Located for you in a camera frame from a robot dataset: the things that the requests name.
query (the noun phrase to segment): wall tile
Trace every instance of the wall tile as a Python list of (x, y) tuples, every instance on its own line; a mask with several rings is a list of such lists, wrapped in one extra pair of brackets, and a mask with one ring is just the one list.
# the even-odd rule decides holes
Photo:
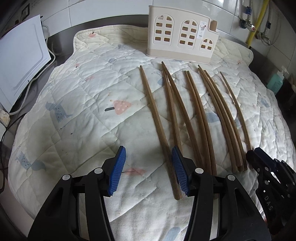
[(66, 8), (43, 21), (49, 27), (49, 36), (71, 27), (69, 8)]
[(152, 0), (85, 0), (69, 7), (72, 26), (91, 20), (128, 14), (148, 14)]
[(289, 75), (293, 74), (294, 78), (296, 78), (296, 49), (294, 50), (292, 60), (287, 68)]
[(43, 16), (42, 21), (44, 21), (67, 7), (68, 0), (42, 0), (30, 9), (29, 18), (40, 14)]
[[(256, 19), (261, 11), (263, 0), (255, 0), (253, 1), (252, 14), (251, 14), (251, 23), (255, 25)], [(243, 19), (247, 18), (247, 14), (245, 14), (246, 7), (249, 6), (249, 0), (238, 0), (237, 7), (235, 10), (235, 16), (241, 16)]]
[(290, 60), (276, 47), (272, 46), (270, 48), (270, 51), (267, 55), (267, 58), (279, 69), (281, 70), (281, 67), (284, 66), (285, 68), (288, 68), (290, 64)]
[(236, 10), (236, 4), (239, 0), (204, 0), (217, 7), (223, 8), (224, 10), (234, 14)]
[(69, 6), (79, 3), (79, 2), (82, 2), (82, 1), (85, 1), (85, 0), (69, 0)]
[(236, 37), (237, 39), (246, 42), (247, 38), (250, 34), (250, 31), (247, 29), (243, 29), (239, 26), (239, 21), (240, 19), (238, 17), (234, 17), (233, 22), (232, 22), (232, 27), (230, 31), (230, 35)]
[(290, 60), (292, 59), (296, 46), (296, 33), (284, 16), (281, 17), (280, 35), (274, 46)]
[(262, 44), (261, 40), (254, 38), (251, 47), (257, 50), (263, 56), (267, 56), (271, 47)]
[(206, 15), (210, 17), (212, 20), (216, 20), (218, 22), (217, 28), (219, 30), (226, 33), (230, 33), (234, 15), (211, 3), (204, 2), (202, 0), (153, 0), (153, 5), (175, 7)]

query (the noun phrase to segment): screw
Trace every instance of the screw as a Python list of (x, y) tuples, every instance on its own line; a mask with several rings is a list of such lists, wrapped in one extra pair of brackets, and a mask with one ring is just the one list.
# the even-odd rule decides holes
[(202, 174), (203, 173), (203, 169), (197, 168), (197, 169), (195, 169), (195, 172), (198, 173), (198, 174)]
[(227, 177), (229, 180), (234, 181), (235, 180), (235, 176), (234, 175), (228, 175)]
[(94, 172), (95, 172), (95, 174), (100, 174), (100, 173), (103, 172), (103, 169), (102, 169), (102, 168), (96, 168), (96, 169), (94, 170)]
[(63, 180), (67, 181), (70, 179), (70, 175), (69, 174), (65, 174), (63, 177)]

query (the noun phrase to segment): blue gripper pad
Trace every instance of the blue gripper pad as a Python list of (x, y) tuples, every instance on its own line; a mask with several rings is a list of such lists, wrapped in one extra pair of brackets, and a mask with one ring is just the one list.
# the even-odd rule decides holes
[(119, 153), (116, 154), (117, 159), (114, 165), (113, 171), (111, 172), (109, 179), (109, 195), (113, 195), (113, 193), (117, 190), (119, 179), (121, 176), (121, 172), (126, 161), (126, 149), (124, 147), (119, 150)]
[(185, 192), (186, 195), (189, 193), (189, 182), (188, 182), (188, 176), (186, 174), (186, 171), (184, 169), (184, 166), (181, 161), (181, 157), (176, 149), (174, 147), (172, 149), (172, 162), (175, 168), (175, 172), (177, 175), (177, 179), (179, 182), (179, 185), (181, 187), (181, 190)]

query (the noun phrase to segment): wooden chopstick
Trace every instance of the wooden chopstick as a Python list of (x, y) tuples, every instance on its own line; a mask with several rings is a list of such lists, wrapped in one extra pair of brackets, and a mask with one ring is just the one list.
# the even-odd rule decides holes
[(233, 100), (233, 102), (234, 102), (235, 108), (237, 109), (237, 113), (238, 113), (238, 115), (239, 115), (239, 116), (238, 116), (238, 117), (239, 117), (239, 121), (240, 121), (240, 123), (242, 124), (242, 130), (243, 130), (243, 132), (244, 132), (244, 137), (245, 137), (245, 139), (246, 139), (247, 148), (248, 148), (248, 150), (252, 150), (251, 143), (250, 143), (250, 139), (249, 139), (249, 135), (248, 135), (248, 131), (247, 131), (247, 127), (246, 127), (246, 123), (245, 123), (245, 121), (244, 121), (244, 117), (243, 117), (243, 115), (242, 115), (242, 111), (241, 111), (241, 109), (240, 109), (240, 107), (239, 107), (239, 104), (237, 103), (237, 99), (235, 98), (235, 95), (233, 94), (233, 91), (232, 91), (232, 89), (230, 88), (230, 86), (229, 86), (229, 84), (228, 84), (226, 78), (225, 78), (224, 75), (222, 74), (222, 72), (220, 72), (220, 74), (221, 74), (221, 76), (222, 76), (222, 78), (223, 78), (223, 80), (224, 80), (224, 82), (225, 82), (225, 84), (226, 84), (226, 87), (228, 88), (228, 91), (229, 91), (230, 94), (231, 94), (231, 97), (232, 97), (232, 100)]
[(168, 142), (167, 142), (167, 139), (165, 137), (165, 132), (163, 130), (163, 125), (161, 123), (161, 120), (160, 120), (160, 117), (159, 117), (159, 114), (158, 114), (158, 111), (157, 111), (155, 100), (154, 100), (154, 98), (152, 96), (152, 92), (151, 92), (151, 89), (149, 87), (148, 80), (146, 78), (145, 72), (144, 72), (143, 67), (141, 65), (140, 65), (140, 71), (141, 71), (141, 74), (142, 74), (142, 77), (143, 77), (143, 84), (144, 84), (144, 86), (146, 88), (147, 96), (148, 96), (148, 99), (149, 99), (149, 102), (150, 102), (150, 109), (151, 109), (152, 117), (153, 117), (153, 120), (154, 120), (154, 123), (155, 123), (155, 126), (156, 126), (156, 131), (157, 131), (157, 134), (158, 134), (158, 138), (159, 138), (161, 147), (163, 149), (163, 154), (165, 156), (165, 160), (167, 162), (168, 175), (169, 175), (170, 182), (171, 182), (171, 185), (172, 185), (173, 194), (174, 194), (174, 197), (175, 197), (176, 200), (180, 200), (180, 199), (182, 199), (182, 192), (180, 190), (180, 186), (179, 186), (178, 181), (177, 181), (177, 176), (176, 176), (173, 164), (172, 164), (170, 148), (168, 146)]
[(178, 104), (180, 106), (181, 112), (183, 114), (185, 125), (186, 125), (187, 131), (188, 131), (188, 135), (189, 135), (190, 141), (192, 143), (192, 149), (193, 149), (194, 157), (195, 157), (195, 165), (197, 167), (200, 167), (200, 168), (204, 169), (205, 165), (204, 165), (203, 160), (201, 158), (200, 150), (199, 150), (198, 145), (197, 145), (197, 140), (196, 140), (192, 125), (190, 123), (190, 119), (189, 119), (189, 116), (187, 114), (185, 105), (184, 105), (184, 103), (182, 101), (180, 93), (179, 93), (179, 91), (178, 91), (178, 89), (177, 89), (177, 87), (175, 85), (175, 82), (173, 81), (173, 78), (170, 75), (167, 67), (165, 66), (164, 62), (161, 62), (161, 64), (163, 66), (163, 69), (164, 69), (167, 77), (168, 77), (168, 80), (170, 81), (170, 85), (172, 86), (172, 89), (173, 89), (174, 94), (175, 94), (175, 96), (177, 98)]
[(170, 112), (170, 119), (172, 122), (174, 145), (178, 146), (180, 151), (182, 152), (180, 132), (179, 132), (178, 122), (177, 122), (177, 118), (176, 118), (173, 96), (172, 96), (170, 84), (168, 82), (168, 77), (164, 71), (163, 71), (163, 75), (164, 75), (164, 82), (165, 82), (165, 92), (166, 92), (167, 99), (168, 99), (168, 109)]
[(229, 151), (229, 156), (230, 156), (230, 161), (231, 161), (231, 167), (232, 167), (232, 172), (233, 173), (236, 173), (238, 172), (238, 168), (237, 168), (237, 163), (236, 163), (236, 157), (235, 157), (235, 154), (234, 154), (234, 150), (233, 150), (233, 146), (232, 146), (232, 143), (231, 143), (231, 139), (230, 139), (230, 135), (229, 135), (229, 132), (228, 132), (228, 129), (227, 129), (227, 125), (225, 123), (225, 120), (224, 120), (224, 117), (222, 115), (222, 112), (220, 110), (220, 107), (216, 101), (216, 98), (213, 94), (213, 91), (212, 89), (210, 88), (210, 85), (207, 81), (207, 77), (204, 73), (204, 71), (200, 68), (198, 68), (198, 71), (200, 73), (200, 76), (202, 77), (202, 80), (211, 96), (211, 99), (212, 99), (212, 102), (214, 104), (214, 107), (216, 109), (216, 112), (218, 114), (218, 117), (220, 119), (220, 122), (221, 122), (221, 126), (222, 126), (222, 130), (223, 130), (223, 133), (224, 133), (224, 137), (225, 137), (225, 140), (226, 140), (226, 144), (227, 144), (227, 147), (228, 147), (228, 151)]
[(204, 157), (205, 157), (205, 170), (212, 175), (210, 151), (209, 151), (209, 145), (208, 145), (208, 141), (207, 141), (207, 134), (206, 134), (206, 131), (205, 131), (205, 125), (204, 125), (204, 121), (202, 119), (201, 109), (200, 109), (200, 106), (199, 106), (198, 101), (197, 101), (197, 96), (195, 95), (195, 92), (194, 92), (192, 83), (190, 81), (189, 75), (190, 75), (189, 71), (188, 72), (185, 71), (185, 76), (186, 76), (186, 79), (187, 79), (187, 83), (188, 83), (188, 86), (189, 86), (189, 91), (190, 91), (190, 94), (191, 94), (191, 97), (192, 97), (192, 100), (193, 100), (193, 106), (194, 106), (196, 116), (197, 116), (198, 126), (199, 126), (199, 129), (200, 129), (200, 132), (201, 132), (201, 138), (202, 138), (203, 143), (204, 143), (204, 145), (203, 145), (203, 149), (204, 149), (203, 154), (204, 154)]
[(225, 123), (227, 125), (228, 132), (229, 132), (230, 139), (231, 139), (231, 143), (232, 143), (233, 150), (234, 150), (234, 154), (235, 154), (235, 157), (236, 157), (237, 168), (238, 168), (239, 171), (243, 171), (244, 166), (243, 166), (243, 161), (242, 161), (242, 155), (241, 155), (240, 150), (239, 150), (239, 145), (238, 145), (237, 139), (235, 137), (234, 129), (232, 128), (232, 125), (231, 125), (230, 119), (229, 119), (229, 117), (228, 117), (228, 115), (226, 113), (225, 107), (222, 104), (222, 100), (220, 99), (216, 89), (214, 88), (214, 85), (213, 85), (214, 82), (212, 82), (212, 78), (209, 77), (209, 74), (207, 73), (207, 71), (204, 71), (204, 72), (206, 74), (207, 81), (209, 81), (209, 85), (212, 88), (213, 94), (215, 95), (215, 98), (216, 98), (217, 103), (218, 103), (218, 105), (220, 107), (220, 110), (222, 112)]
[(207, 122), (207, 117), (205, 115), (205, 110), (204, 110), (203, 105), (202, 105), (202, 100), (201, 100), (200, 95), (199, 95), (199, 93), (197, 91), (197, 88), (196, 88), (196, 85), (195, 85), (195, 83), (193, 81), (193, 78), (192, 78), (189, 71), (187, 71), (187, 74), (188, 74), (189, 80), (191, 82), (191, 85), (193, 87), (193, 91), (195, 93), (195, 97), (196, 97), (197, 102), (198, 102), (198, 106), (199, 106), (199, 109), (200, 109), (200, 112), (201, 112), (202, 121), (203, 121), (204, 128), (205, 128), (207, 146), (208, 146), (209, 154), (210, 154), (210, 163), (211, 163), (212, 175), (216, 176), (217, 175), (216, 159), (215, 159), (215, 153), (214, 153), (213, 142), (212, 142), (212, 137), (211, 137), (211, 133), (210, 133), (209, 124)]
[(241, 140), (241, 138), (239, 136), (239, 132), (238, 132), (237, 127), (235, 125), (232, 114), (231, 114), (231, 112), (230, 112), (230, 110), (228, 108), (228, 105), (227, 105), (226, 101), (224, 100), (221, 92), (219, 91), (218, 87), (216, 86), (215, 82), (213, 81), (213, 79), (211, 78), (211, 76), (208, 74), (207, 71), (205, 71), (205, 73), (206, 73), (207, 77), (209, 78), (209, 80), (211, 81), (213, 87), (215, 88), (215, 90), (216, 90), (216, 92), (217, 92), (217, 94), (218, 94), (218, 96), (219, 96), (219, 98), (220, 98), (220, 100), (221, 100), (221, 102), (222, 102), (222, 104), (224, 106), (226, 114), (228, 115), (228, 118), (229, 118), (230, 123), (232, 125), (232, 129), (233, 129), (235, 137), (237, 139), (237, 144), (239, 145), (239, 150), (240, 150), (240, 153), (241, 153), (241, 156), (242, 156), (242, 162), (243, 162), (244, 170), (246, 171), (248, 169), (247, 161), (246, 161), (246, 155), (245, 155), (245, 152), (244, 152), (244, 148), (242, 147), (242, 140)]

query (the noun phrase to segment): blue bird print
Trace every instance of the blue bird print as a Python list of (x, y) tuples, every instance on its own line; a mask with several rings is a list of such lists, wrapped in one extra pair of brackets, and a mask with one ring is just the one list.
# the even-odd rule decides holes
[(39, 171), (41, 169), (46, 170), (44, 163), (41, 161), (36, 160), (33, 162), (33, 164), (31, 164), (22, 151), (15, 160), (18, 160), (21, 166), (26, 170), (28, 170), (30, 167), (32, 168), (33, 171)]
[(67, 115), (64, 108), (61, 105), (62, 101), (59, 104), (55, 103), (46, 103), (45, 108), (49, 111), (54, 110), (55, 117), (58, 122), (61, 122), (63, 119), (71, 117), (72, 115)]

